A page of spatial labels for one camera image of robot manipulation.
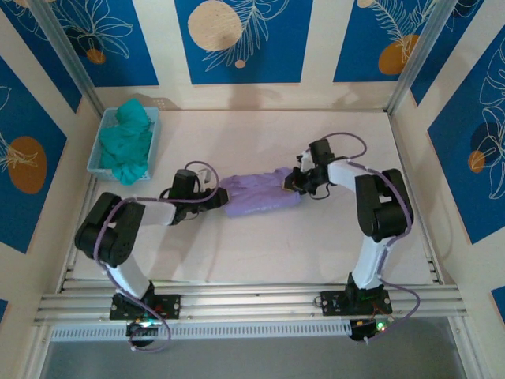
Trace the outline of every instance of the leaf illustration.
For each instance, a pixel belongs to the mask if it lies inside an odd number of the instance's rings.
[[[247,62],[254,55],[255,49],[261,48],[262,39],[268,41],[267,21],[277,17],[289,4],[283,0],[282,5],[274,10],[274,4],[279,0],[229,0],[226,4],[235,11],[242,26],[241,38],[223,51],[210,51],[204,61],[211,61],[206,72],[224,63],[226,66],[238,60]]]

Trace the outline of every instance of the black mounting plate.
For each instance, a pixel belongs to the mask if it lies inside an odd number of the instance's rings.
[[[178,320],[181,311],[181,296],[180,295],[154,295],[151,308],[156,311],[165,320]],[[112,305],[110,306],[111,320],[136,320],[154,318],[151,314],[145,313],[137,305],[126,301],[125,298],[116,294],[112,298]]]
[[[382,290],[374,299],[354,304],[347,300],[345,291],[323,291],[320,296],[323,316],[372,316],[376,308],[384,314],[393,313],[391,300],[386,290]]]

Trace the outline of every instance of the beige circle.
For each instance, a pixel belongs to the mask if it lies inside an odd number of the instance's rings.
[[[360,8],[368,8],[374,1],[375,0],[357,0],[357,6]]]
[[[55,2],[56,0],[44,0],[45,2]],[[26,3],[26,0],[14,0],[16,4],[19,6],[22,6],[23,8],[28,8],[28,4]]]
[[[198,47],[219,51],[232,47],[242,36],[242,23],[237,13],[225,2],[202,2],[189,15],[189,34]]]
[[[237,60],[235,62],[235,67],[238,69],[243,69],[245,67],[245,61],[242,61],[241,59]]]

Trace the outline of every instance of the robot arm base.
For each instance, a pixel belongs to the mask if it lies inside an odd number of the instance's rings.
[[[375,314],[391,314],[391,300],[384,285],[370,290],[359,289],[354,282],[353,274],[349,274],[344,291],[323,291],[321,306],[323,316],[361,316]]]

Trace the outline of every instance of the orange circle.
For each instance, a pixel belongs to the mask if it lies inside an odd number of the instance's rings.
[[[8,166],[9,176],[12,183],[21,192],[30,195],[38,193],[46,181],[47,157],[42,145],[31,137],[18,137],[9,146],[24,156],[33,156],[30,163],[26,164],[18,160]]]
[[[238,69],[243,69],[245,67],[245,61],[239,59],[238,61],[235,62],[235,67],[237,67]]]
[[[486,159],[484,157],[484,153],[478,150],[475,150],[470,154],[468,158],[468,167],[474,173],[478,174],[482,170],[484,170],[484,166],[486,164]]]
[[[419,36],[411,34],[403,37],[402,41],[393,42],[386,47],[379,58],[380,72],[384,75],[398,75],[401,73],[418,39]],[[406,50],[406,59],[403,55],[404,48]]]
[[[105,54],[100,50],[89,49],[86,51],[86,56],[92,63],[95,63],[96,65],[102,65],[105,63]]]

